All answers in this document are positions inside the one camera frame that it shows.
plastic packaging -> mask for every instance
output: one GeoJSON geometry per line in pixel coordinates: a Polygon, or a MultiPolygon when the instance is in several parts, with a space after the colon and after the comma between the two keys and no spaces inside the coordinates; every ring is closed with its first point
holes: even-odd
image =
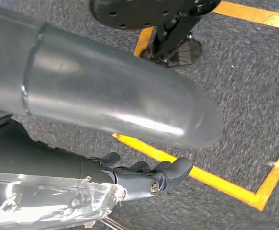
{"type": "Polygon", "coordinates": [[[62,229],[92,223],[111,213],[126,194],[118,184],[90,179],[0,173],[0,229],[62,229]]]}

yellow floor marking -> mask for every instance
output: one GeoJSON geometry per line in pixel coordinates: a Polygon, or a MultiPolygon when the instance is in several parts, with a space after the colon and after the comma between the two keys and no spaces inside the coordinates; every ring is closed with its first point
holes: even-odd
{"type": "MultiPolygon", "coordinates": [[[[176,157],[157,149],[139,139],[116,133],[113,134],[113,136],[120,142],[157,161],[173,162],[176,159],[176,157]]],[[[189,173],[189,176],[235,199],[241,200],[259,211],[262,211],[272,193],[273,189],[279,180],[279,158],[256,193],[242,188],[237,184],[234,184],[196,166],[193,166],[192,170],[189,173]]]]}
{"type": "Polygon", "coordinates": [[[265,179],[265,181],[255,194],[253,205],[262,211],[267,201],[269,199],[273,189],[279,180],[279,158],[272,167],[270,173],[265,179]]]}
{"type": "Polygon", "coordinates": [[[148,27],[142,30],[139,38],[138,39],[137,45],[135,48],[134,55],[139,57],[142,51],[145,50],[148,47],[152,32],[153,27],[148,27]]]}
{"type": "Polygon", "coordinates": [[[227,1],[220,2],[220,4],[213,12],[279,28],[278,12],[244,6],[227,1]]]}
{"type": "MultiPolygon", "coordinates": [[[[114,134],[113,136],[117,138],[120,142],[152,157],[157,161],[173,162],[176,159],[176,157],[155,148],[153,146],[136,138],[131,138],[121,134],[114,134]]],[[[213,188],[218,189],[225,194],[232,196],[234,198],[244,201],[247,204],[250,203],[255,195],[255,193],[253,192],[248,191],[241,186],[224,180],[222,178],[204,171],[196,166],[193,166],[192,170],[189,173],[189,176],[201,181],[202,183],[210,185],[213,188]]]]}
{"type": "MultiPolygon", "coordinates": [[[[279,28],[279,13],[277,12],[266,11],[225,1],[222,1],[213,12],[279,28]]],[[[140,56],[140,54],[143,50],[148,47],[152,31],[153,27],[150,27],[143,29],[140,33],[139,39],[138,40],[134,52],[135,56],[140,56]]],[[[116,133],[113,134],[113,136],[122,143],[144,153],[157,161],[173,162],[176,159],[176,157],[136,138],[127,137],[116,133]]],[[[237,184],[234,184],[196,166],[194,166],[192,168],[192,170],[189,173],[189,176],[201,181],[202,183],[207,184],[213,188],[218,189],[227,195],[243,201],[259,211],[262,211],[272,193],[273,189],[279,180],[279,158],[261,185],[261,187],[257,190],[256,193],[242,188],[237,184]]]]}

gray metal surface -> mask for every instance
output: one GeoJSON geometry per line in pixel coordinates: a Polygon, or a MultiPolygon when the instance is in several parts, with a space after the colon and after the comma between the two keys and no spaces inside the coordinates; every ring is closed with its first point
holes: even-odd
{"type": "MultiPolygon", "coordinates": [[[[279,1],[239,2],[279,10],[279,1]]],[[[139,32],[116,31],[96,22],[85,0],[18,0],[13,6],[129,52],[134,50],[139,36],[139,32]]],[[[224,136],[207,149],[155,146],[256,190],[269,172],[271,162],[279,156],[279,29],[211,14],[198,24],[194,36],[203,43],[204,56],[195,65],[177,71],[195,79],[218,103],[224,117],[224,136]]],[[[53,146],[86,156],[117,151],[127,166],[142,160],[157,164],[102,131],[36,118],[17,119],[32,138],[53,146]]],[[[138,230],[279,230],[279,182],[262,213],[190,178],[160,196],[124,203],[113,215],[138,230]]],[[[106,228],[96,223],[93,229],[106,228]]]]}
{"type": "Polygon", "coordinates": [[[1,111],[189,148],[221,137],[217,108],[185,76],[3,8],[0,37],[1,111]]]}

